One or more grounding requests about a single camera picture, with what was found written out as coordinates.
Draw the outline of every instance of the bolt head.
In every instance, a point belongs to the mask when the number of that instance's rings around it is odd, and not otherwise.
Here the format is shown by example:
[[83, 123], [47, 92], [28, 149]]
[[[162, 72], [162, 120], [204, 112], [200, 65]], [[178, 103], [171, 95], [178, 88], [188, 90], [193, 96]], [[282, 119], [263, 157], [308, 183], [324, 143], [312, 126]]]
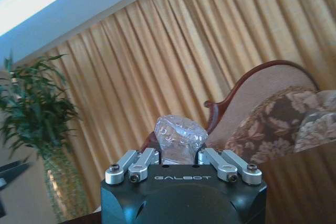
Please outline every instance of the bolt head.
[[110, 168], [110, 171], [116, 172], [120, 169], [120, 166], [119, 166], [119, 164], [112, 164], [112, 165], [110, 165], [109, 168]]
[[130, 182], [132, 183], [138, 183], [140, 181], [140, 177], [138, 174], [133, 174], [130, 176]]
[[230, 183], [234, 183], [237, 181], [237, 175], [236, 174], [228, 174], [227, 175], [227, 180], [230, 182]]
[[247, 165], [247, 169], [250, 170], [250, 171], [252, 171], [252, 172], [254, 172], [254, 171], [256, 171], [258, 169], [258, 166], [255, 165], [255, 164], [248, 164]]

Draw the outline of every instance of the crumpled plastic bottle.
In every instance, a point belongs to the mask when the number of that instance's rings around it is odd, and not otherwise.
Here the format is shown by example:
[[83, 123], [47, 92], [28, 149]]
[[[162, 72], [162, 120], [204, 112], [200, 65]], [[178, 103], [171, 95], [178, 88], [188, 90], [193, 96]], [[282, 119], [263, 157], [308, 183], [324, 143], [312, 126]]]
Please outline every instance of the crumpled plastic bottle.
[[179, 115], [158, 118], [154, 133], [163, 164], [193, 164], [197, 150], [208, 137], [199, 124]]

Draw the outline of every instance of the plant pot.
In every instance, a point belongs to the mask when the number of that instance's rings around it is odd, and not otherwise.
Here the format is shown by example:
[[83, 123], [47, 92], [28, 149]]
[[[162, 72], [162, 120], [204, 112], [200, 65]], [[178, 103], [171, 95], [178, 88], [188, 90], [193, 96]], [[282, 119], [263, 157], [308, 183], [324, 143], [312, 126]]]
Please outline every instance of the plant pot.
[[47, 194], [58, 222], [88, 214], [86, 192], [81, 177], [59, 149], [44, 159]]

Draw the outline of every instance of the black object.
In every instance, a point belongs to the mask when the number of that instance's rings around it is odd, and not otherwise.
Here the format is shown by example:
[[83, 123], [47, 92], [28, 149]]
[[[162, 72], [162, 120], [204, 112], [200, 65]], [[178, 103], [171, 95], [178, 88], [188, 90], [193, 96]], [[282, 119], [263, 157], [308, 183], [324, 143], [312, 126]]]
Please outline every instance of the black object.
[[102, 224], [265, 223], [266, 184], [230, 184], [212, 165], [150, 165], [148, 178], [101, 182]]
[[[15, 161], [10, 164], [0, 166], [0, 191], [5, 189], [15, 178], [29, 167], [29, 163]], [[5, 210], [0, 200], [0, 218], [5, 216]]]

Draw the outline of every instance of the gold curtain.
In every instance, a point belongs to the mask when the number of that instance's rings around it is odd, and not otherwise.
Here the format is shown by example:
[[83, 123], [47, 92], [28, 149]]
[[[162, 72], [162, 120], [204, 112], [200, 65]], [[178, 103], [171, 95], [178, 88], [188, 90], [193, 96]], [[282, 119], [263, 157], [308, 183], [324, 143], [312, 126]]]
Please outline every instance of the gold curtain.
[[160, 115], [206, 126], [249, 69], [286, 59], [336, 88], [336, 0], [138, 0], [47, 52], [81, 120], [72, 140], [93, 206], [110, 163], [139, 148]]

